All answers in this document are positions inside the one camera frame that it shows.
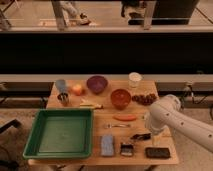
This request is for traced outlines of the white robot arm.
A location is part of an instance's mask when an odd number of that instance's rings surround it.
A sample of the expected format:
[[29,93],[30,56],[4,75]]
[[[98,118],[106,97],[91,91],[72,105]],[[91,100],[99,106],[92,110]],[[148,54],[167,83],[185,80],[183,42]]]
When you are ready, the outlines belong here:
[[180,100],[172,94],[156,100],[149,106],[145,127],[153,135],[160,134],[165,126],[172,127],[213,153],[213,126],[185,116],[180,108]]

